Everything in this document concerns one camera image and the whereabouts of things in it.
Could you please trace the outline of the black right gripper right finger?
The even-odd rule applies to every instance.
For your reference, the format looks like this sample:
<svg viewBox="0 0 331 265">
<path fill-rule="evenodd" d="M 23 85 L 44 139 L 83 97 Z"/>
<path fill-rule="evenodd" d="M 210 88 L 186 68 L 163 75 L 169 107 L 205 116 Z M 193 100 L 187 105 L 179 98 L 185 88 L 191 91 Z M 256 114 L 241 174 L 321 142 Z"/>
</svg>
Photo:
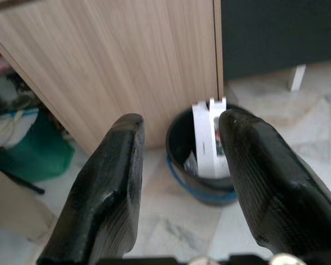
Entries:
<svg viewBox="0 0 331 265">
<path fill-rule="evenodd" d="M 219 118 L 238 201 L 263 265 L 331 265 L 331 191 L 265 120 L 242 109 Z"/>
</svg>

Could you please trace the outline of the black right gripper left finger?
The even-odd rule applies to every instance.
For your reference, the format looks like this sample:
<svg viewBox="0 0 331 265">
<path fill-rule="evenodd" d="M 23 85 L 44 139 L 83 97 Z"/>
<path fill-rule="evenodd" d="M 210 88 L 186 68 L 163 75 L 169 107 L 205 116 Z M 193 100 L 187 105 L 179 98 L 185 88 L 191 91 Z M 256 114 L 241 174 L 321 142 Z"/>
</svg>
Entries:
<svg viewBox="0 0 331 265">
<path fill-rule="evenodd" d="M 106 265 L 135 245 L 144 121 L 121 116 L 80 170 L 37 265 Z"/>
</svg>

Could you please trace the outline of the white cardboard product package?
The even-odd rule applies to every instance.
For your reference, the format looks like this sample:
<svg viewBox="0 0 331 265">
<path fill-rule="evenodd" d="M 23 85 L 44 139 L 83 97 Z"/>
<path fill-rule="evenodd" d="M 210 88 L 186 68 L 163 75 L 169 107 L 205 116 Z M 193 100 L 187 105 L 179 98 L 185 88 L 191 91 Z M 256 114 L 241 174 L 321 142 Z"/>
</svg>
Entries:
<svg viewBox="0 0 331 265">
<path fill-rule="evenodd" d="M 222 179 L 229 176 L 229 166 L 221 144 L 219 118 L 227 109 L 226 98 L 198 102 L 192 106 L 197 172 L 202 178 Z"/>
</svg>

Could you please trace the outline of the green bag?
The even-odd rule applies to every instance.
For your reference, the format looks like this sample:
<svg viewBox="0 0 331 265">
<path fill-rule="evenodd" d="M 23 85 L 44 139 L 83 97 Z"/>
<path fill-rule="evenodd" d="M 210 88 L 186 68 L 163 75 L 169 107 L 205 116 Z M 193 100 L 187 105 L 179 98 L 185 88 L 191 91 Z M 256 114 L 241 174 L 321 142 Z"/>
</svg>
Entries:
<svg viewBox="0 0 331 265">
<path fill-rule="evenodd" d="M 17 144 L 0 148 L 0 170 L 28 182 L 43 181 L 65 173 L 73 154 L 73 147 L 40 110 Z"/>
</svg>

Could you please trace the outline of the black thin stick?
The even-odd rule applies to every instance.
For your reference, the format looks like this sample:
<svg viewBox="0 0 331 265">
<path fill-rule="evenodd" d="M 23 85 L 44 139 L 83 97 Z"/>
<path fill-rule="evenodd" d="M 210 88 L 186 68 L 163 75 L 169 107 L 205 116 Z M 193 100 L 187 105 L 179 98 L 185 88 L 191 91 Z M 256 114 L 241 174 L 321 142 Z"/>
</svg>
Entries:
<svg viewBox="0 0 331 265">
<path fill-rule="evenodd" d="M 11 179 L 13 182 L 15 182 L 16 184 L 22 186 L 22 187 L 25 187 L 25 188 L 28 188 L 32 191 L 34 191 L 35 193 L 39 194 L 39 195 L 44 195 L 45 194 L 45 190 L 44 189 L 41 189 L 35 185 L 33 185 L 32 183 L 28 182 L 28 181 L 25 181 L 19 177 L 16 177 L 15 175 L 12 175 L 6 171 L 3 171 L 3 173 L 5 175 L 8 176 L 9 179 Z"/>
</svg>

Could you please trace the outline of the beige cardboard box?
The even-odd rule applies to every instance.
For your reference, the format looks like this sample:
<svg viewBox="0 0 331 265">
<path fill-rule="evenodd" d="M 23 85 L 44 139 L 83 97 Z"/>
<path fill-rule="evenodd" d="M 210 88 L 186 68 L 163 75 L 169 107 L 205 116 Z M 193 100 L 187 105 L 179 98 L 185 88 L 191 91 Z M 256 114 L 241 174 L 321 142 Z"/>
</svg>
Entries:
<svg viewBox="0 0 331 265">
<path fill-rule="evenodd" d="M 31 192 L 0 171 L 0 227 L 40 242 L 56 225 L 56 215 Z"/>
</svg>

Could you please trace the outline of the white cloth bag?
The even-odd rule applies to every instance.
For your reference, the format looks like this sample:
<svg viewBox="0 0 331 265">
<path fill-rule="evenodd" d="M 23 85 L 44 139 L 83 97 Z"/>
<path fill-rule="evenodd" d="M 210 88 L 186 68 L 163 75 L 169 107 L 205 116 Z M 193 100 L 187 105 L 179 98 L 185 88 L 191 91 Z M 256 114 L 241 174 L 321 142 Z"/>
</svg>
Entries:
<svg viewBox="0 0 331 265">
<path fill-rule="evenodd" d="M 38 108 L 33 108 L 0 115 L 0 148 L 20 143 L 36 122 L 38 113 Z"/>
</svg>

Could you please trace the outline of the white console leg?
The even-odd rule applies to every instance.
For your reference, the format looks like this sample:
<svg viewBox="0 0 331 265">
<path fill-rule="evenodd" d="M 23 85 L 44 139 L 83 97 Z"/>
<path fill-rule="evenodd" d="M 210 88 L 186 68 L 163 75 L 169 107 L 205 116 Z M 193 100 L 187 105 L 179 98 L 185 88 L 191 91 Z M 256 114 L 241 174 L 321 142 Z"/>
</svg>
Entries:
<svg viewBox="0 0 331 265">
<path fill-rule="evenodd" d="M 297 92 L 300 90 L 306 67 L 307 65 L 303 64 L 292 68 L 288 84 L 290 92 Z"/>
</svg>

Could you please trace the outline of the light wooden cabinet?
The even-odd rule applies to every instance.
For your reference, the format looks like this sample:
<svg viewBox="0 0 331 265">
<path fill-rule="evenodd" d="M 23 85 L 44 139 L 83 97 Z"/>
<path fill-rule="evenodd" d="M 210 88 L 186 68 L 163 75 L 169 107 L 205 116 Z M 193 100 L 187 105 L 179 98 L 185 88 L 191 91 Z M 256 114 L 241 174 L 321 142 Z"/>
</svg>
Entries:
<svg viewBox="0 0 331 265">
<path fill-rule="evenodd" d="M 0 53 L 92 153 L 122 115 L 161 147 L 193 103 L 223 95 L 221 0 L 0 0 Z"/>
</svg>

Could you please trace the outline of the black low TV console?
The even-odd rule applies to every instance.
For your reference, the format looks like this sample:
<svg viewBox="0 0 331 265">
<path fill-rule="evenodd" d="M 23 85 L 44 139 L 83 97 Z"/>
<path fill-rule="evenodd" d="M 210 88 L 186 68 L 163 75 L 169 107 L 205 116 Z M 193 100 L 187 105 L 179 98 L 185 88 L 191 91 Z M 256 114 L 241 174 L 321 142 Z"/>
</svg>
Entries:
<svg viewBox="0 0 331 265">
<path fill-rule="evenodd" d="M 331 60 L 331 0 L 221 0 L 225 80 Z"/>
</svg>

